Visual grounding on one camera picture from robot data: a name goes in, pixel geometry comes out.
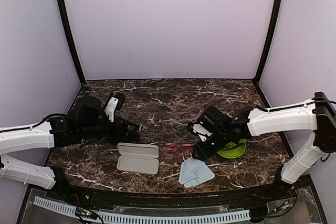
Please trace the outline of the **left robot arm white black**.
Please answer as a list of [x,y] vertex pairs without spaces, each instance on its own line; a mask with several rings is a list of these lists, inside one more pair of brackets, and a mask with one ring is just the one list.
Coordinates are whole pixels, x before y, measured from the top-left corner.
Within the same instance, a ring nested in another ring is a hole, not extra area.
[[1,178],[53,190],[61,200],[71,200],[74,189],[61,168],[33,165],[12,158],[10,153],[84,145],[99,137],[111,143],[136,143],[139,126],[116,115],[124,101],[121,93],[111,95],[106,103],[87,96],[78,98],[67,114],[54,113],[36,124],[2,128]]

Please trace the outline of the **black glasses case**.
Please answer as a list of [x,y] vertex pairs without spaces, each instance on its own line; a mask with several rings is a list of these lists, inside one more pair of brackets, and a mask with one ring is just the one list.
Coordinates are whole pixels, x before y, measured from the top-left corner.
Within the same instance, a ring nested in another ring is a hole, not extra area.
[[138,143],[140,135],[135,131],[123,131],[117,134],[117,143]]

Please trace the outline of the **pink glasses case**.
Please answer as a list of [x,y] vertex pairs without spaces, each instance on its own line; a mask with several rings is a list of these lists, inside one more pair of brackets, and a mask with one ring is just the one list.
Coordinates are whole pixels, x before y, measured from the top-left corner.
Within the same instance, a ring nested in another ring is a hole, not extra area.
[[151,144],[118,143],[117,169],[122,172],[155,175],[159,170],[159,147]]

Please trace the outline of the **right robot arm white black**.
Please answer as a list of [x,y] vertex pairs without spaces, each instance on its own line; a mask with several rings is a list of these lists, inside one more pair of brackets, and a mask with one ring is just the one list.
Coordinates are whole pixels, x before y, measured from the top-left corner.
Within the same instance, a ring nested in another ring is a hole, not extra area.
[[187,129],[199,136],[193,147],[193,158],[205,161],[228,144],[240,144],[243,139],[268,133],[309,130],[308,140],[280,171],[280,178],[268,188],[273,200],[288,191],[288,185],[310,169],[318,160],[335,152],[335,102],[323,92],[316,92],[312,99],[296,104],[255,108],[239,111],[233,117],[209,106],[196,122]]

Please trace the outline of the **pink translucent sunglasses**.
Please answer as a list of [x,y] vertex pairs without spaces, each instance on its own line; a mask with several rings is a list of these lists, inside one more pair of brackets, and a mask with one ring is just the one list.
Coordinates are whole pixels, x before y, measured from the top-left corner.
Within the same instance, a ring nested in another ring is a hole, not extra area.
[[193,144],[175,144],[175,143],[162,143],[163,148],[170,151],[181,150],[183,152],[192,152]]

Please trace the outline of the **light blue cloth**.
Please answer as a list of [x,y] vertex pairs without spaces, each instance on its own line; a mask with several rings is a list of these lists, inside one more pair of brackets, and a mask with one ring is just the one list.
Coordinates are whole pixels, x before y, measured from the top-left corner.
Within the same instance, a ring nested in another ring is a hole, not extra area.
[[215,174],[205,162],[190,157],[181,164],[178,182],[185,188],[191,188],[214,178]]

